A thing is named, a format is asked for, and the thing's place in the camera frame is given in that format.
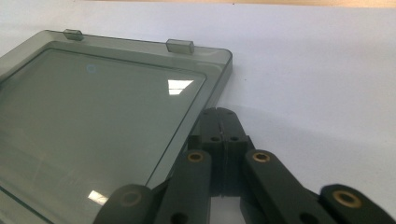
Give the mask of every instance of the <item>white surface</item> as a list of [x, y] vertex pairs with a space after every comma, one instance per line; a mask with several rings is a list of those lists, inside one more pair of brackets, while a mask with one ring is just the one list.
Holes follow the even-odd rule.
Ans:
[[[2, 1], [0, 55], [65, 28], [229, 49], [218, 106], [237, 113], [256, 148], [308, 189], [349, 185], [396, 217], [395, 22], [395, 9]], [[243, 223], [237, 202], [213, 207], [212, 223]]]

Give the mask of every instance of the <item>mounting hole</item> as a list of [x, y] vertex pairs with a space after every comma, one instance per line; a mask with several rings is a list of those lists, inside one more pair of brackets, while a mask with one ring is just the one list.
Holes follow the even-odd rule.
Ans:
[[188, 156], [189, 161], [198, 162], [204, 159], [204, 155], [200, 152], [192, 152]]
[[338, 203], [342, 204], [343, 206], [350, 208], [361, 207], [361, 200], [356, 197], [356, 195], [346, 190], [336, 190], [332, 193], [332, 196]]
[[218, 142], [220, 139], [218, 137], [211, 137], [210, 140], [213, 142]]
[[142, 194], [138, 191], [128, 191], [121, 197], [121, 205], [125, 207], [131, 207], [137, 205], [142, 200]]
[[319, 224], [319, 221], [316, 217], [312, 216], [311, 214], [308, 213], [301, 213], [300, 214], [300, 220], [304, 224]]
[[189, 221], [189, 218], [186, 214], [183, 213], [174, 213], [171, 216], [171, 223], [172, 224], [186, 224]]
[[263, 152], [256, 152], [253, 154], [253, 160], [259, 161], [259, 162], [267, 162], [270, 160], [270, 156]]

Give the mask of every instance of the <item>white table surface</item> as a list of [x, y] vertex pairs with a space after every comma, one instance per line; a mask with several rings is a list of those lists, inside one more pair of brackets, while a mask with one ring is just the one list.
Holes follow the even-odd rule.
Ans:
[[[308, 189], [341, 183], [396, 217], [396, 9], [1, 1], [0, 56], [41, 30], [229, 49], [218, 106]], [[244, 223], [236, 199], [212, 223]]]

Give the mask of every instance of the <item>gray translucent panel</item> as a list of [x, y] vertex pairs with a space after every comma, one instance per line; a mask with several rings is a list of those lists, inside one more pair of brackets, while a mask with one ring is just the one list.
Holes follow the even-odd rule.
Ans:
[[2, 57], [1, 187], [91, 223], [115, 189], [160, 184], [231, 73], [229, 51], [193, 48], [45, 31]]

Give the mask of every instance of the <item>glass pane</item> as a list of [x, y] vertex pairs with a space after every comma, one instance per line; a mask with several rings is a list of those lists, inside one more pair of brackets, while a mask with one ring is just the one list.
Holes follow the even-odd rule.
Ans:
[[126, 40], [48, 34], [63, 39], [2, 59], [0, 185], [52, 222], [92, 223], [115, 189], [166, 178], [231, 55], [210, 63], [205, 48], [168, 55], [146, 42], [161, 47], [149, 57], [117, 49]]

